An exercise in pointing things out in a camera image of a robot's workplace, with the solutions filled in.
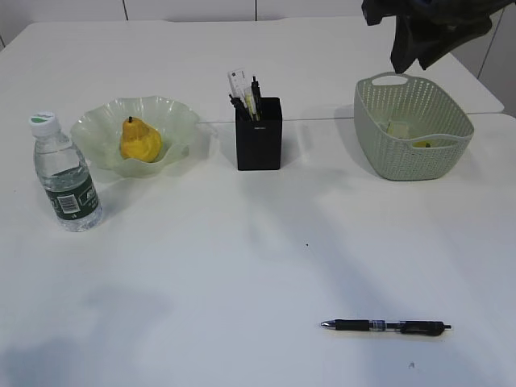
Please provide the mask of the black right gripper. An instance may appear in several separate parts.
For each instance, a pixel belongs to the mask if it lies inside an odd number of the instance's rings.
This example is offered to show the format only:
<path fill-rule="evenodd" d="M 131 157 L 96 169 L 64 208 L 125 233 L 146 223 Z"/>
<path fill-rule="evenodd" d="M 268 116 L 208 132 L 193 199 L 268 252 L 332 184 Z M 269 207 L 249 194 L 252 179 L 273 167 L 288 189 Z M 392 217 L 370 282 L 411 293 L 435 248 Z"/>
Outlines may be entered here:
<path fill-rule="evenodd" d="M 384 18 L 396 18 L 396 30 L 390 54 L 394 72 L 404 73 L 418 58 L 426 70 L 450 51 L 487 34 L 490 16 L 510 4 L 494 0 L 365 0 L 361 10 L 369 26 Z M 422 34 L 417 24 L 431 25 L 423 34 L 428 43 L 421 51 Z"/>

